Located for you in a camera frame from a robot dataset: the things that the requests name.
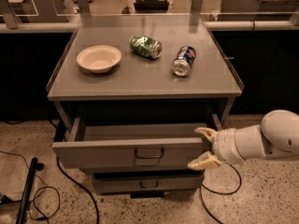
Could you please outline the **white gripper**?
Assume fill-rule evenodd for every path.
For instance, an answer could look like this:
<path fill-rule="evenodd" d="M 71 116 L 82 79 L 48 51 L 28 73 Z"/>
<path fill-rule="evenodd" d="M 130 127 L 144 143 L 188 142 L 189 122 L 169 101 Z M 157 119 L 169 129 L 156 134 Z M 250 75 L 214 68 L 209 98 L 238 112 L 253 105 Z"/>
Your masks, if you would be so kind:
<path fill-rule="evenodd" d="M 194 132 L 203 135 L 210 143 L 213 142 L 212 150 L 217 157 L 210 151 L 207 151 L 190 161 L 187 164 L 189 169 L 202 171 L 220 167 L 221 161 L 228 164 L 237 164 L 244 161 L 236 147 L 236 129 L 230 128 L 217 132 L 208 127 L 197 127 L 194 129 Z"/>

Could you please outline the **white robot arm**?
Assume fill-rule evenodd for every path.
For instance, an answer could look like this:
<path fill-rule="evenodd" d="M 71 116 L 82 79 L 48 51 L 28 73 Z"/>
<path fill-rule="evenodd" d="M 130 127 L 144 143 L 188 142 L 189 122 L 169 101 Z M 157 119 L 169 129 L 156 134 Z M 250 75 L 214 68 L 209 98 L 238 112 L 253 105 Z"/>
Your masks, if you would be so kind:
<path fill-rule="evenodd" d="M 242 129 L 198 127 L 194 132 L 211 144 L 210 151 L 187 164 L 194 171 L 250 159 L 297 161 L 299 157 L 299 116 L 287 110 L 271 111 L 260 124 Z"/>

